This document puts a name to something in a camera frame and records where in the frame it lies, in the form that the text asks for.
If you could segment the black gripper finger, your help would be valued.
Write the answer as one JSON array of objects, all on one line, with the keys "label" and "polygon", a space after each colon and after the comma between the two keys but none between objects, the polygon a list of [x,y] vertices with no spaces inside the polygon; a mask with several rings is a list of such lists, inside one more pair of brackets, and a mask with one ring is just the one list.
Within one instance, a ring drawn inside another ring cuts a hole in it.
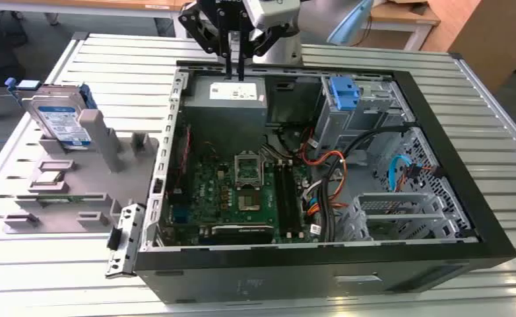
[{"label": "black gripper finger", "polygon": [[227,11],[221,3],[185,3],[179,22],[207,53],[224,59],[225,79],[232,78],[232,50]]},{"label": "black gripper finger", "polygon": [[239,51],[239,81],[244,81],[245,77],[245,60],[253,56],[263,56],[276,41],[284,34],[284,26],[275,26],[251,40],[251,29],[245,26],[240,30],[240,51]]}]

